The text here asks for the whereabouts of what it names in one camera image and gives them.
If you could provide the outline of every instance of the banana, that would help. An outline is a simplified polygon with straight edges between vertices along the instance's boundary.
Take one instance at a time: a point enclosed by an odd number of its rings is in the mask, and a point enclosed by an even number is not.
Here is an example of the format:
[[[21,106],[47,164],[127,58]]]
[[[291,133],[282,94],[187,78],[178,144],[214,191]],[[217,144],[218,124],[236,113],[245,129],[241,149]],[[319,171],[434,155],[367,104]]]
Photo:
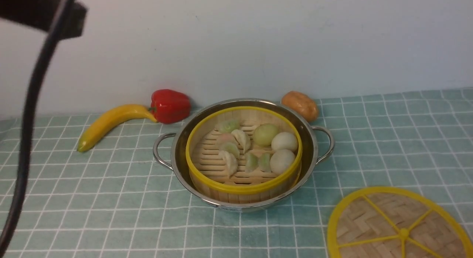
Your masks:
[[[110,109],[95,120],[90,127],[81,135],[77,151],[86,152],[97,144],[111,129],[119,124],[138,118],[148,118],[157,122],[156,118],[143,105],[120,105]]]

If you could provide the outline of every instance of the grid pattern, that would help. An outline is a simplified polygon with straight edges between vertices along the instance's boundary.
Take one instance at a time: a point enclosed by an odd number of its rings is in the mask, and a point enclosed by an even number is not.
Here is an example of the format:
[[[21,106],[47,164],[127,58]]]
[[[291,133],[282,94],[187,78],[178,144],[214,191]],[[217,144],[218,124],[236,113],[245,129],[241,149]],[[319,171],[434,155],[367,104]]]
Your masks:
[[[38,118],[24,211],[8,258],[325,257],[334,206],[366,186],[435,201],[473,234],[473,88],[318,100],[315,125],[336,149],[284,204],[252,214],[215,210],[153,161],[158,135],[182,123],[131,120],[86,153],[97,115]],[[0,122],[0,220],[17,170],[18,120]],[[325,135],[316,133],[321,152]],[[172,139],[160,153],[170,159]]]

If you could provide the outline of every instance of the stainless steel pot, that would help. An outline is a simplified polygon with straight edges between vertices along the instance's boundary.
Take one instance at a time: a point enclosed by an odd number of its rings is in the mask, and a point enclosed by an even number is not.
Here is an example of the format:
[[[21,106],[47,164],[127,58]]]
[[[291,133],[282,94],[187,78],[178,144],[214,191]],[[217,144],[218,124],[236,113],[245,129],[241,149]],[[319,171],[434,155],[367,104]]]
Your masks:
[[[200,192],[198,192],[194,185],[192,184],[191,177],[189,175],[189,167],[186,162],[186,143],[191,133],[192,129],[205,117],[214,113],[216,111],[223,110],[225,108],[232,108],[234,106],[258,106],[260,108],[267,108],[274,112],[279,113],[280,115],[287,118],[291,123],[294,124],[297,131],[299,132],[302,138],[303,144],[303,155],[302,155],[302,166],[301,166],[301,174],[299,176],[299,180],[297,184],[292,187],[292,189],[288,190],[287,192],[274,197],[269,200],[265,200],[258,203],[251,203],[251,204],[229,204],[223,203],[220,201],[216,201],[211,199],[207,196],[204,196]],[[318,157],[318,145],[317,139],[313,130],[320,130],[326,133],[329,137],[330,146],[328,151],[324,153],[324,155]],[[171,163],[164,161],[158,154],[158,145],[162,140],[166,138],[174,137],[174,142],[171,147]],[[291,195],[294,191],[296,191],[299,187],[301,187],[307,179],[312,174],[314,167],[327,159],[331,153],[333,152],[333,147],[335,146],[335,140],[333,135],[324,127],[319,126],[310,126],[304,118],[302,118],[298,113],[293,111],[290,108],[287,108],[284,105],[279,103],[273,103],[266,100],[261,100],[257,98],[239,98],[239,99],[232,99],[227,101],[222,101],[220,103],[216,103],[214,105],[208,106],[207,108],[202,109],[198,113],[194,114],[191,119],[184,124],[181,128],[181,131],[178,133],[166,133],[164,135],[159,136],[159,138],[154,143],[153,147],[153,154],[157,162],[159,162],[164,167],[174,171],[177,179],[184,185],[186,189],[188,189],[192,194],[198,196],[204,202],[210,204],[211,206],[224,209],[228,211],[239,211],[239,212],[251,212],[251,211],[258,211],[267,209],[270,206],[273,206],[283,199],[287,198]]]

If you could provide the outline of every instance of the steamer basket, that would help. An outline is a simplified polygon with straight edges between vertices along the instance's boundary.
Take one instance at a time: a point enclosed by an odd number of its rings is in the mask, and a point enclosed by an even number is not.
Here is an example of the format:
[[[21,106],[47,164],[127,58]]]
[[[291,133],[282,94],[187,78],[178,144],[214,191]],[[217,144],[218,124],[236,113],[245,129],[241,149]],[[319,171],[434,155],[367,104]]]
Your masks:
[[[299,149],[292,165],[281,175],[262,172],[255,169],[245,172],[245,158],[242,146],[238,145],[238,170],[230,178],[225,164],[218,156],[215,140],[220,133],[215,125],[224,120],[237,119],[241,130],[252,140],[250,151],[256,156],[263,153],[274,153],[271,147],[259,147],[253,143],[253,132],[261,124],[272,123],[279,132],[290,132],[296,135]],[[255,106],[238,106],[217,111],[200,121],[191,131],[186,145],[186,161],[191,180],[196,189],[221,202],[248,204],[274,198],[289,189],[297,182],[301,169],[302,140],[294,125],[282,115]]]

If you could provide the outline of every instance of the potato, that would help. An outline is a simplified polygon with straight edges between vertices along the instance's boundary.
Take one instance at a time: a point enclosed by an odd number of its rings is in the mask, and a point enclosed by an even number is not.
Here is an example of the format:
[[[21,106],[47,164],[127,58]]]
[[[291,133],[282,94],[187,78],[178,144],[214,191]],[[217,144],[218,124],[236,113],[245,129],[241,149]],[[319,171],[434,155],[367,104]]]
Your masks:
[[[281,103],[299,113],[308,122],[317,120],[319,116],[317,104],[301,92],[290,91],[286,93],[282,97]]]

